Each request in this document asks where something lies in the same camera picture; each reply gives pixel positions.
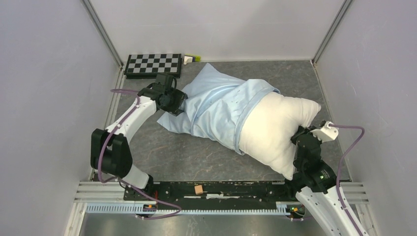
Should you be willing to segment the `white pillow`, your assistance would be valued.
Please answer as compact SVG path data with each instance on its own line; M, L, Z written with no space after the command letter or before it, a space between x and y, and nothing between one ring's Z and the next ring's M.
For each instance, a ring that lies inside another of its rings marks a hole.
M246 118L238 147L285 179L292 180L296 146L291 138L300 126L310 126L320 110L321 105L315 101L270 92Z

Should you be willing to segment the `light blue pillowcase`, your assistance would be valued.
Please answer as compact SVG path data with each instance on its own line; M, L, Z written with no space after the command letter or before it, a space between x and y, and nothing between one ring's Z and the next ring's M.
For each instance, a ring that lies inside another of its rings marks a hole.
M173 133L208 138L244 155L239 147L243 125L255 106L270 92L280 91L262 79L247 81L216 70L207 63L182 91L188 98L174 116L165 112L158 124Z

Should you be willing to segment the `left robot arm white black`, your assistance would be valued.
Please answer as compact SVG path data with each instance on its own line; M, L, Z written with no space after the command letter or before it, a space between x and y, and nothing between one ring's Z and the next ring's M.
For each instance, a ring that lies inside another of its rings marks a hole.
M171 115L183 113L181 106L187 94L177 88L177 80L166 73L158 73L154 82L140 91L113 89L135 97L132 105L114 123L105 129L96 129L91 135L90 165L97 170L100 182L120 181L136 187L142 200L154 196L152 177L133 163L130 142L136 132L157 111Z

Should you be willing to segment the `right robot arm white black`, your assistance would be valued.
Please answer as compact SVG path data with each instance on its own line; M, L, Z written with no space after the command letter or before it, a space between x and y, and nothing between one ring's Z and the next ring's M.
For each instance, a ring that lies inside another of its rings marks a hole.
M336 140L340 128L361 131L349 150L365 133L361 126L338 125L330 121L324 121L319 128L298 128L291 138L296 146L293 162L296 172L285 185L284 195L304 205L327 236L366 236L368 232L354 214L340 185L341 171L334 172L321 157L321 145Z

